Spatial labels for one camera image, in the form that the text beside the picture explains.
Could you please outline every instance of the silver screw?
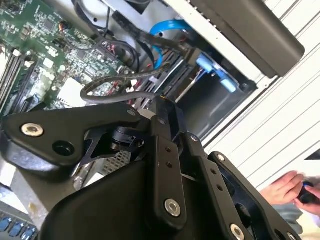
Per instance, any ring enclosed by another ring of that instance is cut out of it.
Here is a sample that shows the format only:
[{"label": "silver screw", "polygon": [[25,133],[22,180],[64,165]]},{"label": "silver screw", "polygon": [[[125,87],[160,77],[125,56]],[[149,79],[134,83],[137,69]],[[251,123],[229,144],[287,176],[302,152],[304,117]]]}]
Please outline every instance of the silver screw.
[{"label": "silver screw", "polygon": [[27,123],[21,127],[21,132],[29,137],[37,138],[44,134],[44,129],[35,123]]},{"label": "silver screw", "polygon": [[132,110],[128,110],[127,112],[128,112],[128,114],[130,114],[131,116],[135,116],[135,115],[136,115],[136,113],[135,113],[134,111],[132,111]]},{"label": "silver screw", "polygon": [[237,240],[245,240],[244,232],[235,224],[231,224],[230,226],[232,234],[235,236]]},{"label": "silver screw", "polygon": [[173,199],[167,199],[164,202],[164,208],[173,217],[179,217],[181,214],[181,208],[179,204]]},{"label": "silver screw", "polygon": [[198,142],[198,138],[195,135],[191,135],[191,139],[195,142]]},{"label": "silver screw", "polygon": [[161,123],[162,125],[166,125],[165,120],[163,120],[163,119],[161,119],[161,118],[158,118],[158,121],[159,121],[159,123]]},{"label": "silver screw", "polygon": [[288,232],[287,234],[291,240],[296,240],[295,236],[293,236],[292,233]]},{"label": "silver screw", "polygon": [[222,156],[222,155],[220,155],[220,154],[218,154],[216,157],[217,157],[221,162],[224,162],[224,161],[225,161],[224,156]]}]

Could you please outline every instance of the hand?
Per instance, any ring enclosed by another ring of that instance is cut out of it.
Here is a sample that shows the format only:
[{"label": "hand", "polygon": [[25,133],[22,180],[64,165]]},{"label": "hand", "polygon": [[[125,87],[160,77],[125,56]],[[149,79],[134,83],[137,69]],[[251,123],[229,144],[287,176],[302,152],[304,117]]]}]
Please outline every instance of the hand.
[{"label": "hand", "polygon": [[[320,199],[320,185],[318,185],[317,187],[306,186],[305,189],[308,192],[315,195],[318,199]],[[303,204],[298,199],[295,199],[294,203],[297,208],[305,210],[311,214],[320,216],[320,203],[318,203],[318,204],[314,204],[314,203]]]},{"label": "hand", "polygon": [[303,188],[304,176],[296,171],[290,171],[277,181],[263,189],[260,194],[271,205],[294,203]]}]

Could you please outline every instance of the white wall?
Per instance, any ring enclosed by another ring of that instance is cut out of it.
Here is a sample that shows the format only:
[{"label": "white wall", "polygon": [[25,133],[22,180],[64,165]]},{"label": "white wall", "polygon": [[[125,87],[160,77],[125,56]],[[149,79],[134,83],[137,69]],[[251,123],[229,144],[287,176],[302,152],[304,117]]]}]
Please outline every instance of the white wall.
[{"label": "white wall", "polygon": [[[320,149],[320,0],[265,3],[304,45],[305,55],[205,149],[224,153],[260,189],[299,170]],[[320,163],[309,170],[307,175],[317,175]]]}]

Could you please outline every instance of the metal mesh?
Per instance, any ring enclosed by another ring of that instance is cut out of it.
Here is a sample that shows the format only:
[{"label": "metal mesh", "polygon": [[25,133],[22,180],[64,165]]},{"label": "metal mesh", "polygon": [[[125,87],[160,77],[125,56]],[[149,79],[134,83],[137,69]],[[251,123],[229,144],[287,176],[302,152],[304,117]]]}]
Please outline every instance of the metal mesh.
[{"label": "metal mesh", "polygon": [[106,158],[103,161],[103,167],[100,174],[106,176],[113,173],[116,170],[124,167],[130,162],[131,153],[127,151],[119,152],[115,157]]}]

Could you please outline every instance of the person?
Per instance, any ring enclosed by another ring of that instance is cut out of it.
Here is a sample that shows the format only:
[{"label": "person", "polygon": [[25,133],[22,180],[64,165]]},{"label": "person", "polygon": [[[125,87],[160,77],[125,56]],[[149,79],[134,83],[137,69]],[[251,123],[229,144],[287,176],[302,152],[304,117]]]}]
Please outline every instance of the person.
[{"label": "person", "polygon": [[[297,222],[303,214],[301,210],[320,218],[320,201],[319,204],[303,204],[297,198],[303,188],[304,179],[304,175],[290,171],[260,192],[297,234],[303,233],[302,227]],[[305,189],[320,200],[320,184],[315,187],[306,186]]]}]

